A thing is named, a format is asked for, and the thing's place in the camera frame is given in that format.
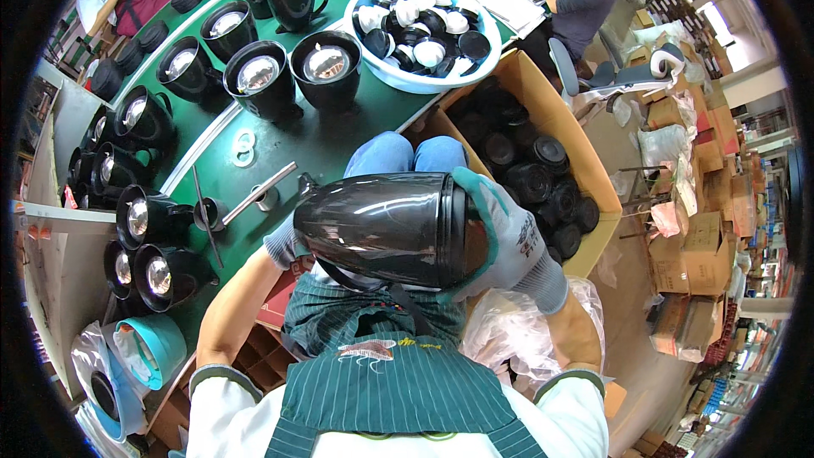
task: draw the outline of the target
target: workbench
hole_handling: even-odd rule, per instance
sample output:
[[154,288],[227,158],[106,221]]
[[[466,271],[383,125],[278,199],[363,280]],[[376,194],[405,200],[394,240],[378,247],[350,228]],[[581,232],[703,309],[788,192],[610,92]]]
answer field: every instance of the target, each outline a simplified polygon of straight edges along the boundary
[[[216,232],[224,268],[217,263],[205,232],[190,227],[187,244],[190,249],[207,257],[220,283],[209,285],[187,302],[170,309],[167,314],[181,328],[187,340],[187,350],[194,351],[198,340],[198,327],[209,302],[220,287],[243,265],[249,255],[262,243],[264,235],[275,229],[296,204],[297,177],[309,172],[319,183],[340,179],[345,165],[360,145],[383,131],[402,131],[413,120],[429,109],[440,96],[409,94],[386,86],[361,66],[361,83],[355,107],[345,114],[319,113],[304,99],[297,89],[297,104],[304,110],[300,120],[270,123],[242,110],[231,98],[226,98],[223,110],[217,112],[200,108],[169,92],[156,79],[161,57],[172,44],[186,36],[200,40],[200,26],[218,6],[232,0],[204,0],[187,14],[178,14],[168,4],[148,25],[164,21],[170,30],[167,40],[142,65],[125,79],[117,96],[111,101],[116,107],[127,92],[144,85],[151,92],[164,92],[172,105],[173,122],[178,129],[178,147],[164,153],[162,163],[152,187],[170,195],[178,203],[197,202],[191,167],[196,165],[204,196],[217,198],[234,208],[250,192],[252,186],[268,179],[289,162],[298,169],[285,178],[277,189],[280,205],[268,213],[251,206],[235,219],[227,229]],[[329,0],[327,7],[306,32],[275,34],[276,19],[257,20],[260,39],[273,39],[290,51],[304,36],[340,25],[343,12],[350,0]],[[502,41],[513,33],[500,22]],[[212,65],[223,70],[218,60],[201,42],[212,60]],[[243,128],[256,135],[255,160],[246,168],[237,168],[231,161],[231,145],[235,133]]]

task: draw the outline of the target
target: blue jeans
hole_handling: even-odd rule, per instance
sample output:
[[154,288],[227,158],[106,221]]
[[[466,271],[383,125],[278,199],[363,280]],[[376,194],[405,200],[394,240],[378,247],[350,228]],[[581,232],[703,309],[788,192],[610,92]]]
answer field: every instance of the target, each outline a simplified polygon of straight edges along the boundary
[[452,137],[422,141],[413,153],[410,141],[393,131],[385,131],[357,149],[343,178],[389,174],[399,171],[445,171],[468,166],[466,151]]

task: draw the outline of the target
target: hand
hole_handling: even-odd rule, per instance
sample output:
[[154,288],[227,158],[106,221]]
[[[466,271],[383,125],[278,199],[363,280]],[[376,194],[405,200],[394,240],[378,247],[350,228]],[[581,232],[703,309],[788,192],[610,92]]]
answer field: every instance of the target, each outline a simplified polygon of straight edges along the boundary
[[274,260],[274,264],[284,271],[290,269],[291,263],[297,260],[297,257],[310,253],[294,232],[293,212],[276,230],[263,237],[263,246],[271,260]]
[[463,282],[454,299],[497,288],[529,295],[542,313],[559,311],[568,284],[532,213],[514,203],[502,186],[472,170],[456,168],[452,177],[472,199],[489,243],[486,262]]

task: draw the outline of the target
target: white container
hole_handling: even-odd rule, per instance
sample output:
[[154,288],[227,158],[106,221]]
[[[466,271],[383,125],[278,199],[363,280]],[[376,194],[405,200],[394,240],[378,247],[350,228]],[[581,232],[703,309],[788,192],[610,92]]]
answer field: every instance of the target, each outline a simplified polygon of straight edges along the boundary
[[[376,75],[376,78],[383,81],[385,84],[397,88],[400,91],[411,92],[412,94],[438,94],[440,92],[448,91],[451,88],[465,87],[478,82],[492,73],[492,70],[497,66],[501,58],[502,40],[501,33],[497,29],[495,19],[491,14],[487,13],[477,1],[466,0],[468,3],[474,2],[478,4],[479,23],[478,30],[481,34],[486,36],[489,40],[489,55],[483,59],[480,67],[471,75],[463,77],[447,77],[447,78],[433,78],[431,76],[419,76],[402,71],[393,67],[386,62],[374,56],[370,50],[364,45],[361,46],[361,56],[365,64],[371,68],[371,73]],[[352,16],[353,9],[357,5],[372,5],[373,0],[350,0],[348,7],[345,8],[345,15],[343,16],[343,30],[356,36],[361,43],[359,34],[353,28]]]

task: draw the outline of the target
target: chair backrest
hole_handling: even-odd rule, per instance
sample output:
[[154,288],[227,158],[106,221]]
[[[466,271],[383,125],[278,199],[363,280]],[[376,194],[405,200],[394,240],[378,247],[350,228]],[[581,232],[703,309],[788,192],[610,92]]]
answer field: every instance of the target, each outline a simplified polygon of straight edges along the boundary
[[667,72],[678,74],[683,71],[684,64],[681,50],[673,43],[665,43],[650,57],[650,73],[654,78],[664,78]]
[[549,38],[549,55],[551,60],[557,66],[557,74],[560,81],[563,83],[563,90],[568,93],[568,96],[576,96],[580,93],[580,81],[576,77],[576,70],[574,63],[571,61],[571,55],[563,45],[563,42],[556,38]]

